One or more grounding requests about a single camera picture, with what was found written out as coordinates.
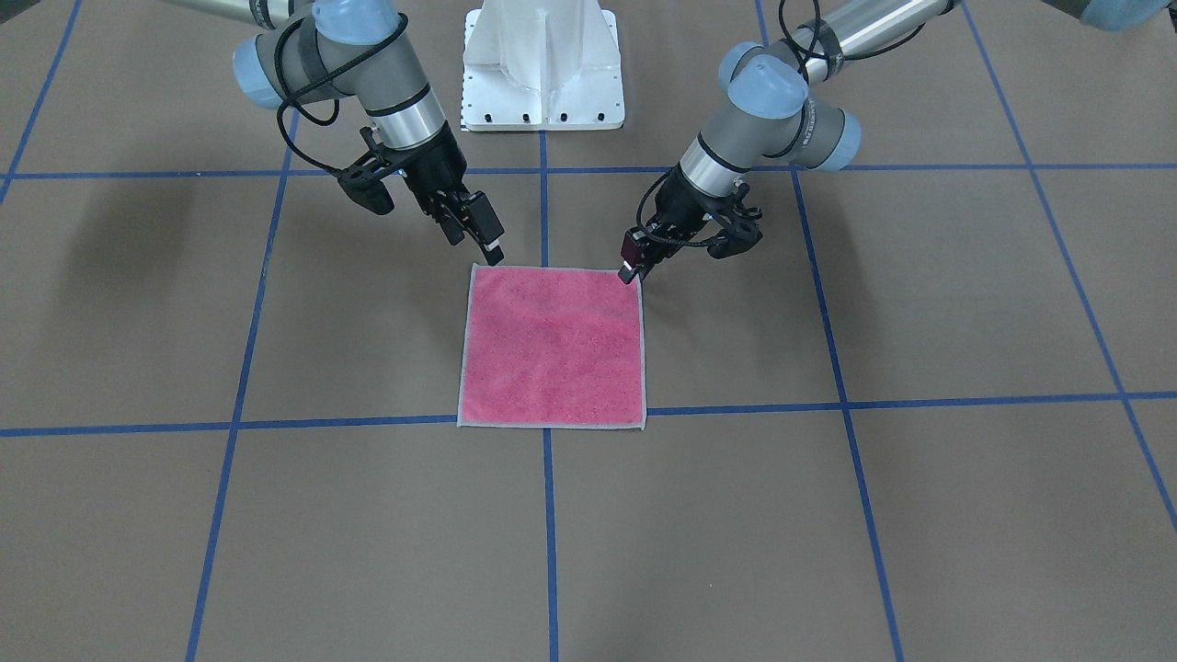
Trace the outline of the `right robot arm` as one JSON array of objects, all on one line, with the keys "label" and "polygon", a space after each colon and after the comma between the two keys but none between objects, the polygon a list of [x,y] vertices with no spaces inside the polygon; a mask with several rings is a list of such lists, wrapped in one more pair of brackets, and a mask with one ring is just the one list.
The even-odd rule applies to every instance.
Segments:
[{"label": "right robot arm", "polygon": [[451,245],[471,237],[494,267],[503,260],[501,221],[488,197],[463,183],[467,163],[408,42],[408,18],[391,1],[189,1],[188,8],[250,24],[260,33],[233,53],[242,93],[273,110],[293,146],[287,113],[354,99],[370,117],[366,150],[346,166],[319,163],[350,200],[384,216],[394,210],[385,186],[401,176],[417,205]]}]

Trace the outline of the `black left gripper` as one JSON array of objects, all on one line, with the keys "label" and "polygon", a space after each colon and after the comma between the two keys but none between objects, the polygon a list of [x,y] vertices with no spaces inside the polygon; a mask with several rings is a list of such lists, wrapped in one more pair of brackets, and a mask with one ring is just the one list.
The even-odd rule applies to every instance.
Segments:
[{"label": "black left gripper", "polygon": [[718,236],[697,240],[694,236],[709,223],[709,217],[724,217],[731,212],[736,190],[718,197],[696,188],[681,172],[680,165],[669,168],[657,180],[653,191],[653,214],[645,219],[636,214],[636,227],[623,236],[623,284],[644,280],[659,264],[672,258],[681,247],[701,247],[710,253],[726,253],[731,238],[722,225]]}]

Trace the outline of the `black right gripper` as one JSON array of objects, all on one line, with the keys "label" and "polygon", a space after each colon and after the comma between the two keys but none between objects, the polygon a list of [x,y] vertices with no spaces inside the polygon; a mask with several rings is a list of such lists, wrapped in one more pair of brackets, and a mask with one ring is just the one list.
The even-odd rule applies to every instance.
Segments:
[{"label": "black right gripper", "polygon": [[500,264],[504,227],[488,196],[483,191],[468,194],[463,184],[467,163],[450,125],[444,124],[432,138],[407,150],[412,155],[401,171],[423,213],[441,227],[451,246],[461,243],[466,231],[488,267]]}]

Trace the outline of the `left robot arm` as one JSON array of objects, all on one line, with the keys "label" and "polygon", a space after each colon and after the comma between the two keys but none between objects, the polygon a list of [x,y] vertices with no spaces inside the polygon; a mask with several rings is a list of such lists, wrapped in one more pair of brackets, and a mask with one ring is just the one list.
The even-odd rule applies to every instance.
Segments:
[{"label": "left robot arm", "polygon": [[714,259],[745,253],[762,240],[762,210],[749,205],[747,174],[764,160],[799,168],[845,168],[863,130],[847,110],[813,87],[912,41],[955,1],[845,1],[769,45],[742,42],[717,69],[723,101],[680,160],[643,196],[621,241],[621,282],[640,282],[685,249]]}]

